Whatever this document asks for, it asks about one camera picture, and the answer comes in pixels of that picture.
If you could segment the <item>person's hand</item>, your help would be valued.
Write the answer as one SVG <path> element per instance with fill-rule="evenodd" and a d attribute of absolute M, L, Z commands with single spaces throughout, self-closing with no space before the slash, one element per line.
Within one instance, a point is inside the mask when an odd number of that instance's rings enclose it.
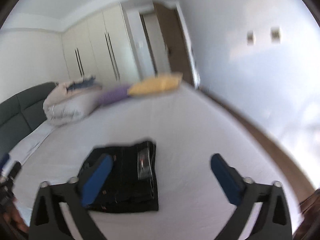
<path fill-rule="evenodd" d="M 7 208 L 3 214 L 3 217 L 4 217 L 4 220 L 9 224 L 12 221 L 14 221 L 16 228 L 18 228 L 18 230 L 20 230 L 24 233 L 29 232 L 29 226 L 27 226 L 27 224 L 25 223 L 25 221 L 21 217 L 21 214 L 15 205 L 15 200 L 7 206 Z"/>

